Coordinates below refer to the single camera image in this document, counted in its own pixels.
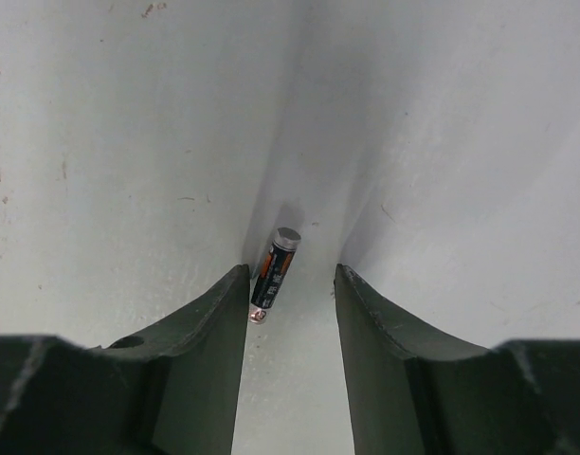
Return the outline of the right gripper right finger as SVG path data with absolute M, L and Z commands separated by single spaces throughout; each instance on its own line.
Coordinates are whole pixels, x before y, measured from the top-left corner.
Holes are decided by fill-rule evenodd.
M 580 340 L 453 337 L 335 270 L 358 454 L 580 454 Z

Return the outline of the black silver battery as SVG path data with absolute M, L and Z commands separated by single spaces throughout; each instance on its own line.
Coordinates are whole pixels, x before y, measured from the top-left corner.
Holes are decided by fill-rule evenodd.
M 276 230 L 252 292 L 248 311 L 250 322 L 265 322 L 300 241 L 300 235 L 290 227 L 279 227 Z

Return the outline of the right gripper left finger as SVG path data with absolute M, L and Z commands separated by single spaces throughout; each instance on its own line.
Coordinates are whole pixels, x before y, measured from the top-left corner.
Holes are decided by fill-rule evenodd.
M 106 348 L 0 336 L 0 454 L 228 454 L 249 271 Z

